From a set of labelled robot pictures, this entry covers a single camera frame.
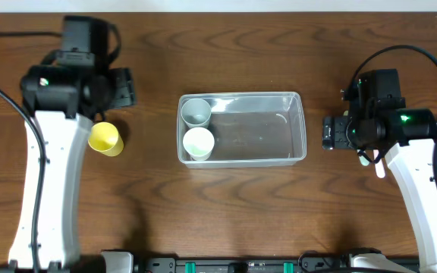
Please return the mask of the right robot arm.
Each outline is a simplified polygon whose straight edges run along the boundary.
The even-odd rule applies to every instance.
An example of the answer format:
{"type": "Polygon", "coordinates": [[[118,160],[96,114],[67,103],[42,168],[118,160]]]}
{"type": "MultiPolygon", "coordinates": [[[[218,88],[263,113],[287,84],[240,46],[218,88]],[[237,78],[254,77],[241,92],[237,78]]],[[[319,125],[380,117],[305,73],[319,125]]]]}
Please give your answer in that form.
{"type": "Polygon", "coordinates": [[[376,150],[394,175],[415,234],[421,272],[437,272],[437,123],[427,108],[408,109],[395,69],[354,77],[343,94],[347,115],[323,120],[323,149],[376,150]]]}

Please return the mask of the white plastic cup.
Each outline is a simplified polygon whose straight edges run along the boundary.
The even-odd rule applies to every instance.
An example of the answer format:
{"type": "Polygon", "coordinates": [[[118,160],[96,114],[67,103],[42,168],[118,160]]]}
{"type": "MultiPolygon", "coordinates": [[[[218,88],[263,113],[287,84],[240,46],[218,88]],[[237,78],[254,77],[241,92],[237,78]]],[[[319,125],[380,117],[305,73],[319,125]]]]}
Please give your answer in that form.
{"type": "Polygon", "coordinates": [[[195,127],[185,133],[182,143],[193,160],[205,161],[212,154],[215,138],[208,129],[195,127]]]}

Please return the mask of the yellow plastic cup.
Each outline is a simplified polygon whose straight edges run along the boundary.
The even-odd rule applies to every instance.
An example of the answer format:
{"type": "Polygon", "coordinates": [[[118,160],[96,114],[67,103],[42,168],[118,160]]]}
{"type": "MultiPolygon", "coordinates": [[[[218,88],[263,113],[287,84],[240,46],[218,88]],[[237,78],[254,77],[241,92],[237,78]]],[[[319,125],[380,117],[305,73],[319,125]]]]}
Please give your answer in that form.
{"type": "Polygon", "coordinates": [[[124,141],[117,127],[109,122],[92,126],[88,144],[93,150],[109,157],[121,154],[124,149],[124,141]]]}

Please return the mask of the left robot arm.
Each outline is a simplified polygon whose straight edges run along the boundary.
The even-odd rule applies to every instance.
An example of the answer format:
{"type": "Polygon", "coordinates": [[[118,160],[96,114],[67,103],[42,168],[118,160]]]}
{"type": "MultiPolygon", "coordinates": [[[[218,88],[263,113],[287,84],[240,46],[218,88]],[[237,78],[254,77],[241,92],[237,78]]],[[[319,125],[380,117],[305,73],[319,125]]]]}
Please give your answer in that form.
{"type": "Polygon", "coordinates": [[[136,103],[126,67],[114,68],[115,25],[68,15],[61,47],[32,66],[20,81],[15,105],[27,132],[27,169],[20,220],[0,272],[105,271],[105,260],[83,261],[77,205],[86,145],[94,119],[136,103]]]}

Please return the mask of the mint green plastic spoon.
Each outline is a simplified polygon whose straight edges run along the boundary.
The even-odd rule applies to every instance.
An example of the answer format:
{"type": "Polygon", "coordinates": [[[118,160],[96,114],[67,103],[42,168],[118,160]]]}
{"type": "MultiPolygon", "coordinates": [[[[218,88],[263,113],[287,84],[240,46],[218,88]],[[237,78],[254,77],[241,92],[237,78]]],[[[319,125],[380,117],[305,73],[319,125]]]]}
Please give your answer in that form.
{"type": "Polygon", "coordinates": [[[360,164],[362,166],[368,166],[369,165],[369,161],[363,155],[361,155],[360,153],[361,153],[361,150],[358,150],[357,151],[357,155],[359,157],[360,164]]]}

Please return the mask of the pale pink plastic fork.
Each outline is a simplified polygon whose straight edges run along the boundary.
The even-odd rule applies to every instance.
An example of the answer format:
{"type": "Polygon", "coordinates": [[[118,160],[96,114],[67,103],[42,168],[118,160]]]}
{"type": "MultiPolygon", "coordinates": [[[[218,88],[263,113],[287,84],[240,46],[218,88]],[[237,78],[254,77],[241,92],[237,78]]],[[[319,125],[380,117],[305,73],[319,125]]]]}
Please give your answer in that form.
{"type": "MultiPolygon", "coordinates": [[[[373,155],[377,158],[380,156],[380,152],[377,149],[373,150],[373,155]]],[[[379,161],[377,163],[375,163],[375,171],[376,171],[376,176],[378,178],[385,178],[385,168],[382,162],[382,159],[380,158],[379,161]]]]}

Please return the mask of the grey plastic cup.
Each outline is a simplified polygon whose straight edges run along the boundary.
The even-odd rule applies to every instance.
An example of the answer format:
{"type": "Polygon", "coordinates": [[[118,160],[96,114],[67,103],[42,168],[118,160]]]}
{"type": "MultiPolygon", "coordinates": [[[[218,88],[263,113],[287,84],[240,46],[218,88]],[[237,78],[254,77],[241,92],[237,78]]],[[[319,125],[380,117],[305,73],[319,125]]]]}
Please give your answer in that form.
{"type": "Polygon", "coordinates": [[[211,115],[211,106],[204,99],[189,99],[181,108],[181,118],[189,128],[207,128],[211,115]]]}

